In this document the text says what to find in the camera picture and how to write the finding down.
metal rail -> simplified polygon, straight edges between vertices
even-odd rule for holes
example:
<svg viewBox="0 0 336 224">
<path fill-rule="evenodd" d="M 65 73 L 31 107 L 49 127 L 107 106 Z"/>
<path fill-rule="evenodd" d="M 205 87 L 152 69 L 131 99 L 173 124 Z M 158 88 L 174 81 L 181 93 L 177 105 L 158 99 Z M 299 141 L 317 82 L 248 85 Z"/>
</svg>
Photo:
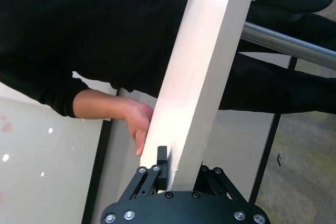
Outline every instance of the metal rail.
<svg viewBox="0 0 336 224">
<path fill-rule="evenodd" d="M 336 52 L 245 22 L 241 39 L 336 70 Z"/>
</svg>

black frame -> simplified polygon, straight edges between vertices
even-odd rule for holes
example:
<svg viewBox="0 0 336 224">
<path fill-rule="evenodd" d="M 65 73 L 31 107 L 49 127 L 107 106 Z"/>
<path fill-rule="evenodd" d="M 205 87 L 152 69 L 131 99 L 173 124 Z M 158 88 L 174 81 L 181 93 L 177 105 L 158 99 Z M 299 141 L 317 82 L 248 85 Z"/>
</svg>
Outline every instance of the black frame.
<svg viewBox="0 0 336 224">
<path fill-rule="evenodd" d="M 104 166 L 107 146 L 109 144 L 111 127 L 112 127 L 112 120 L 103 121 L 101 130 L 100 130 L 96 157 L 94 159 L 90 186 L 89 186 L 88 195 L 86 198 L 85 208 L 83 212 L 82 224 L 90 224 L 92 220 L 94 205 L 96 203 L 97 193 L 99 189 L 101 172 Z"/>
<path fill-rule="evenodd" d="M 295 69 L 297 61 L 298 61 L 297 58 L 291 57 L 289 65 L 288 65 L 288 69 Z M 265 169 L 266 169 L 268 158 L 269 158 L 272 146 L 273 146 L 274 137 L 277 132 L 280 118 L 281 118 L 281 114 L 275 114 L 273 121 L 272 121 L 270 131 L 268 133 L 265 149 L 261 157 L 259 169 L 258 169 L 257 176 L 255 179 L 253 188 L 252 188 L 250 199 L 249 199 L 249 202 L 252 204 L 256 203 L 256 200 L 258 197 L 258 193 L 259 193 L 260 186 L 261 186 L 261 181 L 262 181 L 262 178 L 264 177 Z"/>
<path fill-rule="evenodd" d="M 157 165 L 137 169 L 118 202 L 105 208 L 100 223 L 114 218 L 115 224 L 237 224 L 240 220 L 256 223 L 258 217 L 270 224 L 266 213 L 248 203 L 219 167 L 201 166 L 193 191 L 158 194 L 167 187 L 167 146 L 159 146 L 157 152 Z M 127 211 L 132 216 L 130 222 L 122 218 Z"/>
</svg>

floor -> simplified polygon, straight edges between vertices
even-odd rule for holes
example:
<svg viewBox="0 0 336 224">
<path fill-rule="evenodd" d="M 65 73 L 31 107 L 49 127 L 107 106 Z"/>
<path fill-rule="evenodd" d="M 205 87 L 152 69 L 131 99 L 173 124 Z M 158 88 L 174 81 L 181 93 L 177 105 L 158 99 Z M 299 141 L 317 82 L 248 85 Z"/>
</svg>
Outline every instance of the floor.
<svg viewBox="0 0 336 224">
<path fill-rule="evenodd" d="M 336 21 L 336 1 L 320 15 Z M 296 69 L 336 77 L 336 71 L 302 60 Z M 336 223 L 335 115 L 281 117 L 256 204 L 272 224 Z"/>
</svg>

screw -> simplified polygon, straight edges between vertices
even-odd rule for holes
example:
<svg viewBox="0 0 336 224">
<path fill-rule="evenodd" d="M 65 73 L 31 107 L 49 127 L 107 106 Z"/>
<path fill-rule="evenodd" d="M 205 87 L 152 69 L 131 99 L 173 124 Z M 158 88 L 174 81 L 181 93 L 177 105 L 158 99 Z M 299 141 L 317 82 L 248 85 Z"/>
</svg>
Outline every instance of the screw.
<svg viewBox="0 0 336 224">
<path fill-rule="evenodd" d="M 144 172 L 146 172 L 146 168 L 145 167 L 140 167 L 138 169 L 138 171 L 139 171 L 139 173 L 144 173 Z"/>
<path fill-rule="evenodd" d="M 168 191 L 168 192 L 166 192 L 165 196 L 166 196 L 167 199 L 171 199 L 171 198 L 174 197 L 174 194 L 172 192 Z"/>
<path fill-rule="evenodd" d="M 215 171 L 215 173 L 217 173 L 217 174 L 222 173 L 222 169 L 220 169 L 220 168 L 218 168 L 218 167 L 215 168 L 214 171 Z"/>
<path fill-rule="evenodd" d="M 105 222 L 106 223 L 112 223 L 114 222 L 116 219 L 115 219 L 115 215 L 114 214 L 109 214 L 105 217 Z"/>
<path fill-rule="evenodd" d="M 132 210 L 128 210 L 128 211 L 126 211 L 126 212 L 124 213 L 124 218 L 125 218 L 126 220 L 131 220 L 131 219 L 134 218 L 134 216 L 135 216 L 135 212 L 132 211 Z"/>
<path fill-rule="evenodd" d="M 265 224 L 266 223 L 266 219 L 264 216 L 262 215 L 254 215 L 253 216 L 253 219 L 256 223 L 258 224 Z"/>
<path fill-rule="evenodd" d="M 200 198 L 200 196 L 201 196 L 201 195 L 200 195 L 198 192 L 196 192 L 196 191 L 193 192 L 191 195 L 193 196 L 194 199 L 198 199 L 198 198 Z"/>
<path fill-rule="evenodd" d="M 233 215 L 236 220 L 245 220 L 245 214 L 243 212 L 237 211 Z"/>
</svg>

person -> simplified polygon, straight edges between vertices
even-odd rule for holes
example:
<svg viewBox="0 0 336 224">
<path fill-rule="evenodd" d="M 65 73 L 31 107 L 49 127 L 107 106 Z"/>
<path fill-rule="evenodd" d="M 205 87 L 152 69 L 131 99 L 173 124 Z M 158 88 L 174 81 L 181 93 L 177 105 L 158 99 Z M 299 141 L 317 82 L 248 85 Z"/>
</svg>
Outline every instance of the person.
<svg viewBox="0 0 336 224">
<path fill-rule="evenodd" d="M 254 0 L 247 20 L 335 50 L 336 25 L 313 14 L 333 0 Z M 187 0 L 0 0 L 0 82 L 63 116 L 120 119 L 141 155 L 153 109 L 88 88 L 158 96 Z M 272 52 L 240 41 L 237 52 Z M 336 80 L 237 53 L 219 109 L 336 111 Z"/>
</svg>

